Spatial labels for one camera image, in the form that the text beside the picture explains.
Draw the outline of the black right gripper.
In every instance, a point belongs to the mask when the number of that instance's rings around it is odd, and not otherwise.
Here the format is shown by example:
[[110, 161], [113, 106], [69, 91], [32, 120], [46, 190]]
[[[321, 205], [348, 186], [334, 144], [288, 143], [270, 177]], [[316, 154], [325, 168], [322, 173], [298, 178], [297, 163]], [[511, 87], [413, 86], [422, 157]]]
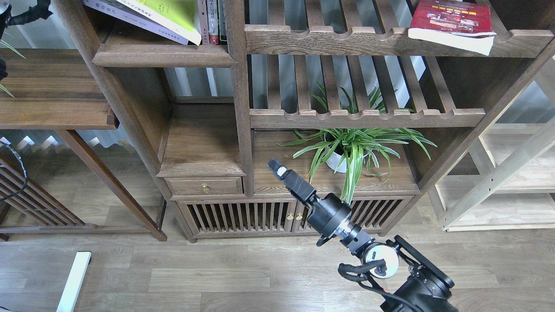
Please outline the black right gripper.
[[308, 223], [321, 233], [327, 240], [333, 235], [345, 239], [351, 233], [353, 226], [349, 226], [351, 208], [342, 202], [335, 194], [329, 193], [326, 197], [317, 196], [315, 188], [307, 183], [294, 171], [289, 171], [276, 158], [272, 158], [266, 165], [272, 174], [280, 181], [284, 180], [287, 189], [303, 205], [312, 208], [307, 217]]

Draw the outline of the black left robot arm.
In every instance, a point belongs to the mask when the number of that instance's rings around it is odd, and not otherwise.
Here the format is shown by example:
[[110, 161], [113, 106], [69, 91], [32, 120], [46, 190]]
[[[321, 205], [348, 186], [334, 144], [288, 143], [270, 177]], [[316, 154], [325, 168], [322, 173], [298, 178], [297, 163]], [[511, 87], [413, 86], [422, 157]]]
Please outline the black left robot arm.
[[[49, 6], [50, 6], [50, 1], [49, 0], [38, 0], [36, 2], [35, 6], [30, 6], [30, 8], [28, 8], [28, 10], [24, 13], [21, 13], [17, 16], [13, 16], [12, 15], [12, 6], [11, 6], [11, 2], [10, 0], [2, 0], [1, 1], [1, 7], [4, 8], [4, 11], [2, 11], [1, 13], [1, 21], [0, 21], [0, 26], [1, 26], [1, 34], [4, 33], [4, 30], [8, 27], [8, 26], [16, 26], [16, 25], [21, 25], [21, 24], [28, 24], [28, 23], [32, 23], [36, 20], [41, 19], [48, 19], [49, 16], [51, 16], [53, 14], [53, 12], [51, 12], [49, 10]], [[15, 197], [16, 195], [22, 193], [22, 191], [24, 191], [24, 189], [26, 188], [26, 186], [28, 185], [28, 174], [26, 172], [26, 168], [24, 166], [24, 162], [22, 161], [22, 158], [20, 156], [20, 154], [18, 154], [18, 152], [12, 148], [12, 146], [6, 142], [1, 142], [2, 146], [5, 146], [9, 151], [11, 151], [11, 153], [15, 156], [16, 160], [18, 160], [20, 167], [22, 169], [22, 173], [23, 173], [23, 185], [20, 187], [19, 190], [17, 190], [16, 192], [6, 195], [5, 197], [3, 197], [0, 201], [3, 202], [7, 199], [10, 199], [12, 197]]]

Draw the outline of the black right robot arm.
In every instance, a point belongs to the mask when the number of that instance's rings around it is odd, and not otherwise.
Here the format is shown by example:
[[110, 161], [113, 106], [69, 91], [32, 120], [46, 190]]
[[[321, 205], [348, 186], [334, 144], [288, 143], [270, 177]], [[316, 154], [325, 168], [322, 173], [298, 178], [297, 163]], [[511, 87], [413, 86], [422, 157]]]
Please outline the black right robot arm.
[[[268, 162], [273, 172], [290, 193], [309, 208], [307, 222], [321, 234], [317, 246], [333, 237], [357, 257], [360, 265], [340, 264], [339, 274], [361, 288], [381, 295], [380, 305], [385, 312], [455, 312], [449, 303], [454, 282], [436, 265], [418, 252], [400, 236], [385, 243], [378, 242], [353, 223], [351, 208], [335, 194], [321, 198], [315, 188], [293, 170], [287, 169], [276, 159]], [[409, 276], [396, 292], [389, 293], [377, 283], [377, 279], [394, 276], [403, 260], [408, 265]]]

